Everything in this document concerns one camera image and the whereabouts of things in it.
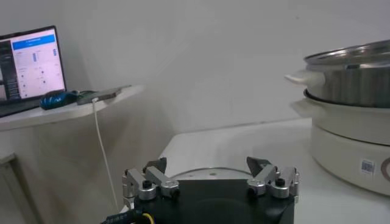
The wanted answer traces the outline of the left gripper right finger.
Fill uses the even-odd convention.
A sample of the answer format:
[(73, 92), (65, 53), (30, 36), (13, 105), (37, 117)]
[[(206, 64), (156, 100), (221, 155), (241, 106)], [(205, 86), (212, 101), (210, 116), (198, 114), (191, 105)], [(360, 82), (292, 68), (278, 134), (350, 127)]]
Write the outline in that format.
[(278, 199), (299, 198), (300, 173), (295, 167), (279, 169), (266, 159), (249, 156), (246, 163), (252, 175), (247, 180), (247, 187), (256, 197), (271, 194)]

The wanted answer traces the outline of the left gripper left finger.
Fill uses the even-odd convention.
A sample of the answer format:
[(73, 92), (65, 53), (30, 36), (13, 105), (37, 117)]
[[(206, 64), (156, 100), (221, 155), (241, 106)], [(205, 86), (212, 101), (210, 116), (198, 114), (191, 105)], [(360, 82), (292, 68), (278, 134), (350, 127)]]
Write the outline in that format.
[(180, 184), (177, 180), (167, 177), (165, 170), (167, 159), (149, 161), (142, 172), (136, 169), (126, 169), (122, 175), (122, 200), (130, 209), (135, 207), (135, 200), (152, 201), (159, 195), (175, 200), (180, 195)]

